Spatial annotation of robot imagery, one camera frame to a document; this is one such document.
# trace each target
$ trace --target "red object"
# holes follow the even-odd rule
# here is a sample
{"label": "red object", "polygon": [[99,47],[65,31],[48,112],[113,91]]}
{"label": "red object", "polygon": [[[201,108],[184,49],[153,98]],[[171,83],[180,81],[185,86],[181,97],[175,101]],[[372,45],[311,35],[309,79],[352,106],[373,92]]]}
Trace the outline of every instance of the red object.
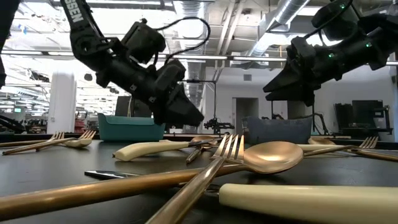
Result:
{"label": "red object", "polygon": [[85,132],[85,122],[82,120],[75,120],[75,133],[84,133]]}

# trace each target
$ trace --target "table surface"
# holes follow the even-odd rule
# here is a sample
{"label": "table surface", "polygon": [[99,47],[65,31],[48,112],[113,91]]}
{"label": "table surface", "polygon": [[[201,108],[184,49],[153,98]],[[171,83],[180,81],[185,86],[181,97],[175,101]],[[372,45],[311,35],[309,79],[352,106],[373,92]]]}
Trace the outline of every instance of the table surface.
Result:
{"label": "table surface", "polygon": [[[204,152],[187,166],[185,158],[193,149],[161,152],[116,161],[112,153],[128,143],[93,141],[87,149],[55,146],[40,152],[23,152],[0,157],[0,196],[21,194],[96,179],[84,176],[86,170],[117,170],[151,174],[204,167],[211,152]],[[322,155],[304,159],[291,170],[276,175],[250,172],[218,177],[213,184],[261,185],[357,185],[398,186],[398,163],[356,156]],[[70,208],[57,212],[9,220],[4,223],[145,223],[178,189],[165,189],[134,197]],[[281,219],[222,206],[218,199],[204,195],[183,223],[280,223]]]}

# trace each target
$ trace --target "door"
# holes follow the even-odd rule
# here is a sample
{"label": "door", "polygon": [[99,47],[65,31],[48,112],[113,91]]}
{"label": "door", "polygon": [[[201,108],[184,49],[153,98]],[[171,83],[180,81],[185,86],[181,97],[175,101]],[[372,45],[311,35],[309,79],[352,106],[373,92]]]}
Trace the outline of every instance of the door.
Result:
{"label": "door", "polygon": [[235,98],[235,134],[243,134],[242,119],[259,116],[258,98]]}

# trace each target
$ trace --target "teal bin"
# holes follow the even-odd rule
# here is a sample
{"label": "teal bin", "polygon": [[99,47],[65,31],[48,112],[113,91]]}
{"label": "teal bin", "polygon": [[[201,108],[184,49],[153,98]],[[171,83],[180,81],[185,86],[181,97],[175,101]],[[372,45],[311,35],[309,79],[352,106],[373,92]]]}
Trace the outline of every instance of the teal bin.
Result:
{"label": "teal bin", "polygon": [[157,125],[153,118],[129,118],[98,114],[99,137],[104,141],[159,141],[165,124]]}

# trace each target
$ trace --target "cream-handled knife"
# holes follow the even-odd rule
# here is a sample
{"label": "cream-handled knife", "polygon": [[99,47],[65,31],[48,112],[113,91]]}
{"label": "cream-handled knife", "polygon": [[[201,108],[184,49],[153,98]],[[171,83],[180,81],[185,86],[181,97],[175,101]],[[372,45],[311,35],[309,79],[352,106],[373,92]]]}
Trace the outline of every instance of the cream-handled knife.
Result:
{"label": "cream-handled knife", "polygon": [[121,161],[130,161],[132,159],[147,154],[183,149],[185,147],[201,146],[217,140],[218,139],[209,139],[197,142],[174,142],[174,141],[140,142],[119,149],[113,154],[113,157]]}
{"label": "cream-handled knife", "polygon": [[[139,175],[100,170],[85,174],[102,179]],[[398,219],[398,187],[224,184],[212,185],[206,193],[218,194],[222,205],[316,223],[395,223]]]}

